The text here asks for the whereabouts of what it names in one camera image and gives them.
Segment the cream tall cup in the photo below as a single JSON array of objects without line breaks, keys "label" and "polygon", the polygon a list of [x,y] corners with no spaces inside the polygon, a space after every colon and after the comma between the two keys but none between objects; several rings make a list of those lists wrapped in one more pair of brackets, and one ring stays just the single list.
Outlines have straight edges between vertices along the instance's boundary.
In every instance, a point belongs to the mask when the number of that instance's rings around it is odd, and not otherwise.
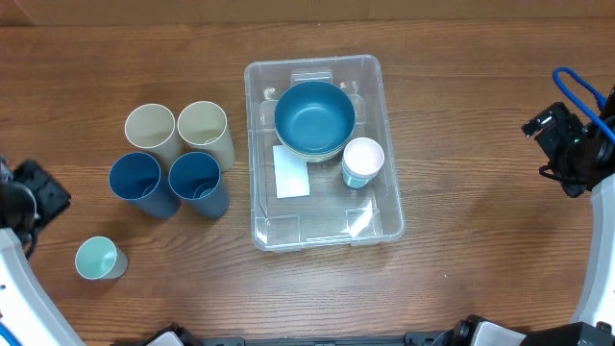
[{"label": "cream tall cup", "polygon": [[181,138],[191,148],[213,156],[223,172],[234,166],[230,125],[220,106],[210,101],[194,102],[181,111],[177,124]]},{"label": "cream tall cup", "polygon": [[160,104],[133,110],[125,121],[124,133],[134,147],[152,153],[166,169],[185,151],[173,112]]}]

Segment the dark blue tall cup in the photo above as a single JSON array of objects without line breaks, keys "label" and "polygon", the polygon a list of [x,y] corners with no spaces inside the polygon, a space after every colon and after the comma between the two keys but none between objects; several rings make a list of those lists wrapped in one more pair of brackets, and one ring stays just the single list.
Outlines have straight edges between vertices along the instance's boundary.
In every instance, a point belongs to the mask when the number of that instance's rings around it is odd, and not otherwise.
[{"label": "dark blue tall cup", "polygon": [[119,158],[111,167],[109,186],[118,198],[158,219],[174,216],[181,205],[159,162],[144,152]]},{"label": "dark blue tall cup", "polygon": [[207,218],[221,218],[230,196],[215,158],[205,152],[189,152],[175,160],[168,181],[173,192]]}]

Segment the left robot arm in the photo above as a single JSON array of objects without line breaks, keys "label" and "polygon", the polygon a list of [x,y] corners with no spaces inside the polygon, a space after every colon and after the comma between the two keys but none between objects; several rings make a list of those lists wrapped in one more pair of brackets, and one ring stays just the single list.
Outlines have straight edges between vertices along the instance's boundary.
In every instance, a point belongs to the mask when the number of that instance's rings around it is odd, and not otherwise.
[{"label": "left robot arm", "polygon": [[71,195],[36,161],[9,168],[1,158],[1,343],[84,342],[37,280],[29,259],[39,234],[70,206]]}]

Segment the light blue small cup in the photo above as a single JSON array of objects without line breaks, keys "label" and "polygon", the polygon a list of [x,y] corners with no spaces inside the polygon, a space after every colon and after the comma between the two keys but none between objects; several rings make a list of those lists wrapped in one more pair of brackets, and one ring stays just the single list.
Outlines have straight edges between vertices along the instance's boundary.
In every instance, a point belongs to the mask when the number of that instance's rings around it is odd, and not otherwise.
[{"label": "light blue small cup", "polygon": [[346,165],[342,165],[342,178],[348,187],[358,189],[365,187],[374,176],[357,174]]}]

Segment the cream bowl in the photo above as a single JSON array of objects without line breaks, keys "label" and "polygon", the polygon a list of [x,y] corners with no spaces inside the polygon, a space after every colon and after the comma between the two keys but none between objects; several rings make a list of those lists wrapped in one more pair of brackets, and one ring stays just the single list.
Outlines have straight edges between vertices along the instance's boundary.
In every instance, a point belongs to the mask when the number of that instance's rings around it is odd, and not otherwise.
[{"label": "cream bowl", "polygon": [[276,135],[280,141],[280,143],[282,144],[282,146],[284,146],[287,150],[289,150],[292,154],[298,156],[299,158],[302,158],[305,161],[308,162],[322,162],[322,161],[328,161],[330,159],[332,159],[333,157],[335,157],[337,154],[339,154],[343,148],[351,141],[351,137],[348,137],[344,142],[342,142],[339,146],[333,148],[331,151],[325,152],[325,153],[316,153],[316,154],[305,154],[305,153],[301,153],[298,150],[293,149],[289,144],[287,144],[283,138],[281,137],[279,132],[276,132]]}]

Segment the pink small cup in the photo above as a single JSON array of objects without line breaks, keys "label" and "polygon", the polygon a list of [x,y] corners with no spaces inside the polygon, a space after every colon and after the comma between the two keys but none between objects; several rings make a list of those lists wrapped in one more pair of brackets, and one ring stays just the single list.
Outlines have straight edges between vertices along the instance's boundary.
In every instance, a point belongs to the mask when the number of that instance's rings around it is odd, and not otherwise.
[{"label": "pink small cup", "polygon": [[346,145],[342,160],[353,175],[367,178],[381,170],[385,154],[374,139],[357,137]]}]

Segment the clear plastic storage container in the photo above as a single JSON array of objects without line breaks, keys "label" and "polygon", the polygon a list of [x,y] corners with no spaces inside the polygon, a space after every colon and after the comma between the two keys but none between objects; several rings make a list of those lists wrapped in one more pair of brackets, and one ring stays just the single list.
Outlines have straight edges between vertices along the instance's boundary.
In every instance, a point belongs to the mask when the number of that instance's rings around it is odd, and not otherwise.
[{"label": "clear plastic storage container", "polygon": [[[274,110],[290,87],[303,81],[340,87],[356,110],[356,137],[383,149],[384,164],[365,187],[348,187],[342,158],[307,162],[310,194],[278,199],[273,147]],[[338,244],[372,245],[405,232],[381,66],[376,57],[354,55],[253,62],[244,73],[250,165],[253,242],[262,251],[290,252]]]}]

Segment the white label in container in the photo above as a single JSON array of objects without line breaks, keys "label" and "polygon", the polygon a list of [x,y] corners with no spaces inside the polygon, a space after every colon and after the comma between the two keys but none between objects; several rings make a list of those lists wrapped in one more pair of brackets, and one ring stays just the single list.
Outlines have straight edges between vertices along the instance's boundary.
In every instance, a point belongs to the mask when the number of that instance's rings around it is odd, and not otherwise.
[{"label": "white label in container", "polygon": [[307,162],[283,145],[273,147],[273,157],[277,198],[309,196]]}]

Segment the mint green small cup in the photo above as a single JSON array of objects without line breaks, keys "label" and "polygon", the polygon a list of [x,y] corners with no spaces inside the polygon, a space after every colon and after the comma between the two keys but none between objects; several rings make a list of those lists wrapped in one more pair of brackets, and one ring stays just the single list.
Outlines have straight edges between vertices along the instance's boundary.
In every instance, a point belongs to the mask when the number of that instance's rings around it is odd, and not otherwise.
[{"label": "mint green small cup", "polygon": [[75,267],[87,280],[112,280],[128,269],[128,258],[109,238],[95,236],[85,241],[75,256]]}]

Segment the dark blue bowl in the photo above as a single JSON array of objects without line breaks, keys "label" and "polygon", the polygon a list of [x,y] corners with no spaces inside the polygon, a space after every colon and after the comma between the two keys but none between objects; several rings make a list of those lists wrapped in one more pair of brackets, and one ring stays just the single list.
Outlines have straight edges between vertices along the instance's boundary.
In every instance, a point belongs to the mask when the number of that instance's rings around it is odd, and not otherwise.
[{"label": "dark blue bowl", "polygon": [[305,154],[331,151],[356,125],[350,97],[338,86],[321,81],[302,82],[289,88],[274,111],[274,126],[283,140]]}]

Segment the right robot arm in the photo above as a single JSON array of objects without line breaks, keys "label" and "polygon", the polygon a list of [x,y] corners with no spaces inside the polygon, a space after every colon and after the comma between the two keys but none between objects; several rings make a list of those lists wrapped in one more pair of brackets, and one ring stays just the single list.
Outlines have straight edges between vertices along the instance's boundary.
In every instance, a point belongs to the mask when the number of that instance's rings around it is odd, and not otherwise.
[{"label": "right robot arm", "polygon": [[614,324],[614,144],[596,124],[584,125],[556,102],[522,126],[539,144],[548,163],[539,174],[579,197],[589,192],[592,206],[590,255],[572,323]]}]

